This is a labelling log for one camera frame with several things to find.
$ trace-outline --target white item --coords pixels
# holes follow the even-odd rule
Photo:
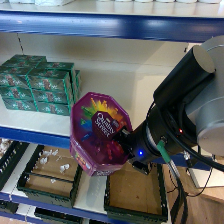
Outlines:
[[[136,2],[152,2],[153,0],[135,0]]]
[[[39,6],[59,6],[66,5],[73,0],[35,0],[35,5]]]
[[[52,152],[53,156],[56,156],[58,154],[58,149],[56,149],[54,152]]]
[[[174,2],[175,0],[156,0],[157,2]]]
[[[114,1],[96,1],[96,9],[98,12],[108,13],[114,12]]]
[[[133,2],[114,2],[114,11],[116,13],[132,13]]]
[[[50,151],[43,151],[43,155],[48,157],[52,154],[52,149]]]
[[[10,3],[34,4],[35,0],[9,0]]]
[[[156,15],[172,15],[174,11],[174,2],[170,3],[162,3],[162,2],[154,2],[153,4],[153,14]]]
[[[45,157],[45,158],[42,158],[41,160],[40,160],[40,164],[46,164],[47,163],[47,157]]]
[[[176,2],[174,5],[174,15],[192,16],[195,13],[196,3],[183,4]]]
[[[146,2],[144,4],[142,3],[143,2],[137,2],[135,0],[134,13],[143,14],[143,15],[151,14],[153,9],[153,2]]]
[[[131,2],[132,0],[115,0],[116,2]]]
[[[181,3],[195,3],[197,2],[197,0],[176,0],[177,2],[181,2]]]
[[[65,170],[69,169],[69,164],[65,164],[63,166],[60,166],[60,172],[63,173]]]
[[[8,142],[2,142],[1,143],[1,151],[5,153],[5,151],[9,148],[9,143]]]
[[[210,3],[210,4],[218,4],[220,3],[222,0],[198,0],[199,2],[203,2],[203,3]]]
[[[2,142],[9,142],[10,140],[7,138],[2,138]]]
[[[220,4],[203,4],[198,3],[195,9],[197,16],[214,16],[218,15]]]

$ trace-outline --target white shelf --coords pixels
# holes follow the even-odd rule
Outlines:
[[[96,1],[96,0],[76,0],[64,6],[36,6],[34,4],[0,4],[3,11],[24,11],[24,12],[51,12],[51,13],[88,13],[88,14],[122,14],[122,15],[153,15],[153,16],[183,16],[183,17],[223,17],[224,5],[192,3],[184,4],[179,2],[161,3],[149,2],[139,3],[116,2],[116,1]]]
[[[135,72],[116,72],[104,70],[82,71],[82,96],[87,92],[98,92],[112,96],[129,114],[133,128],[146,117],[153,100],[153,92],[165,78],[164,75],[150,75]],[[48,145],[68,148],[70,118],[40,112],[7,110],[0,99],[0,127],[2,136],[7,133],[4,128],[17,130],[17,140],[30,142],[23,131],[31,131],[35,143],[44,144],[43,138],[35,138],[35,133],[50,134]],[[55,145],[55,138],[66,137],[66,147]]]

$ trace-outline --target green box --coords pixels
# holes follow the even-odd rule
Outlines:
[[[34,101],[32,100],[2,99],[5,103],[5,107],[9,110],[37,111]]]
[[[72,89],[73,89],[73,97],[74,102],[77,102],[80,98],[81,94],[81,73],[80,70],[75,70],[75,82],[72,83]]]
[[[30,89],[21,87],[0,86],[0,95],[2,98],[33,100]]]
[[[52,92],[37,89],[32,89],[32,93],[33,98],[39,102],[60,104],[69,104],[70,102],[74,102],[71,89],[67,90],[68,94],[66,94],[65,92]]]
[[[10,59],[2,64],[5,67],[12,68],[35,68],[40,62],[32,62],[32,61],[16,61]]]
[[[0,66],[0,85],[29,88],[26,75],[31,68],[10,68]]]
[[[33,69],[28,75],[28,81],[33,89],[65,93],[71,89],[69,73],[66,71]]]
[[[36,105],[39,112],[70,116],[72,103],[70,105],[37,102]]]
[[[66,62],[40,62],[37,68],[47,70],[61,70],[69,72],[70,82],[76,81],[75,64]]]
[[[80,70],[75,70],[75,80],[76,80],[76,86],[79,89],[81,85],[81,72]]]
[[[30,61],[30,62],[46,62],[46,56],[15,54],[10,60]]]

